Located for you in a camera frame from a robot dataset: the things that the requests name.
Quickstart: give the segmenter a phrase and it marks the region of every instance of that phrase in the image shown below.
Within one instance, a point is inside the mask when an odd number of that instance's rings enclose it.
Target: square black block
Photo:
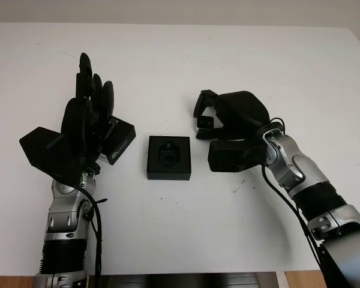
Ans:
[[[154,180],[189,180],[190,138],[150,136],[146,173],[148,179]]]

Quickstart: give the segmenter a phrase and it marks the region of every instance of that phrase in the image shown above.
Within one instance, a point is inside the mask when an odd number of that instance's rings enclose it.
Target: white wall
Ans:
[[[0,22],[325,26],[360,40],[360,0],[0,0]]]

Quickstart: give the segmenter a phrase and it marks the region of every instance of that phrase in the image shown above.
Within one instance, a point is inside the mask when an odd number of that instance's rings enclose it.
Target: wooden floor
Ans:
[[[289,288],[326,288],[320,271],[286,272]],[[0,288],[32,288],[32,277],[0,277]]]
[[[289,288],[326,288],[321,271],[286,272]]]

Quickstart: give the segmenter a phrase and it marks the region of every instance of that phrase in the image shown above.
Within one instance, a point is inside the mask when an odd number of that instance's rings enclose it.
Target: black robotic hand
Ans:
[[[213,117],[202,116],[207,107],[216,110],[223,127],[214,128]],[[284,131],[284,126],[272,122],[265,106],[247,91],[217,95],[203,90],[193,116],[197,118],[198,139],[218,139],[211,142],[208,154],[214,172],[240,172],[262,164],[267,148],[264,132],[275,128]]]
[[[20,139],[31,164],[58,182],[77,185],[82,172],[97,175],[100,155],[113,165],[136,136],[133,125],[113,113],[113,85],[92,75],[87,54],[80,57],[76,97],[66,108],[57,133],[42,127]]]

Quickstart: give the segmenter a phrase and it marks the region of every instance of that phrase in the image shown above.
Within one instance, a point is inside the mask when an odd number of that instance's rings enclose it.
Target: black cylindrical joint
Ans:
[[[40,273],[55,274],[84,270],[85,250],[85,239],[45,241]]]
[[[296,194],[292,200],[308,221],[347,204],[329,182],[309,186]]]

